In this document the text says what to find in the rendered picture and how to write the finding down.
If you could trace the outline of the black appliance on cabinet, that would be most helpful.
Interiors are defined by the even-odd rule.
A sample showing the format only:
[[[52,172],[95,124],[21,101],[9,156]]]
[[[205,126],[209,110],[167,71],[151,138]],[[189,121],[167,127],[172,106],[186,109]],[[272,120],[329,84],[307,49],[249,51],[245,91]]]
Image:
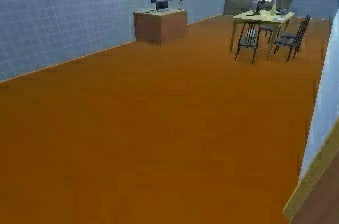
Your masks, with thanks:
[[[151,3],[155,5],[157,11],[169,8],[169,0],[151,0]]]

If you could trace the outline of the grey pot on table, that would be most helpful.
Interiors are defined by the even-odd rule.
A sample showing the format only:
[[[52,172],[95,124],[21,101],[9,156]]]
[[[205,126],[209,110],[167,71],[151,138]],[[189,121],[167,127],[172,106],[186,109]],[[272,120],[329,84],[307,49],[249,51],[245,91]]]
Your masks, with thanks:
[[[254,14],[259,14],[261,10],[269,11],[274,5],[274,0],[253,0],[252,10]]]

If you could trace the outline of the brown wooden cabinet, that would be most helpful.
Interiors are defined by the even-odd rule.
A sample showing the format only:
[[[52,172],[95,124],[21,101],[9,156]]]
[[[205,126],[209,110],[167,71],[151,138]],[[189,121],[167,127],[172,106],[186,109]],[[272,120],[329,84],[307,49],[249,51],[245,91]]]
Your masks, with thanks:
[[[146,9],[134,12],[133,16],[137,42],[161,45],[186,35],[187,11],[184,9]]]

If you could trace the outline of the pale wooden dining table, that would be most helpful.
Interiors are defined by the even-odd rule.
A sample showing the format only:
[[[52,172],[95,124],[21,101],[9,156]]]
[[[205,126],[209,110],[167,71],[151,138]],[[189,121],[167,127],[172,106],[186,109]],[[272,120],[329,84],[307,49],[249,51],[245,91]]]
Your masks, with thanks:
[[[254,15],[252,10],[235,15],[232,17],[232,32],[230,40],[230,52],[233,52],[235,35],[237,33],[237,26],[244,24],[245,22],[259,22],[260,24],[267,24],[273,28],[273,34],[271,35],[270,44],[268,47],[268,58],[272,56],[273,43],[277,37],[277,32],[280,28],[286,30],[289,23],[294,16],[293,12],[288,12],[285,15],[276,15],[273,12],[261,10],[259,15]]]

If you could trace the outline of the black slatted chair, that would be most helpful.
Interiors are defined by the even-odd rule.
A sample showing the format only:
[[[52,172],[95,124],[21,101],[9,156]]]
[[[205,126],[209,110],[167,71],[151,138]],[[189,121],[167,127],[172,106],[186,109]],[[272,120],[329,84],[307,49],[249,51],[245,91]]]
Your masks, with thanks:
[[[298,28],[296,33],[284,32],[277,35],[277,38],[274,40],[275,48],[273,53],[276,53],[281,46],[288,47],[289,52],[287,56],[287,61],[290,60],[290,56],[296,57],[297,53],[300,51],[301,43],[308,28],[311,16],[307,15]]]
[[[259,34],[261,32],[259,22],[245,22],[240,32],[237,43],[237,50],[234,60],[237,60],[242,48],[252,48],[253,56],[251,63],[254,63],[257,49],[259,46]]]
[[[271,39],[272,39],[272,35],[274,33],[274,27],[273,25],[260,25],[260,30],[265,32],[265,37],[269,37],[268,38],[268,44],[270,44]]]

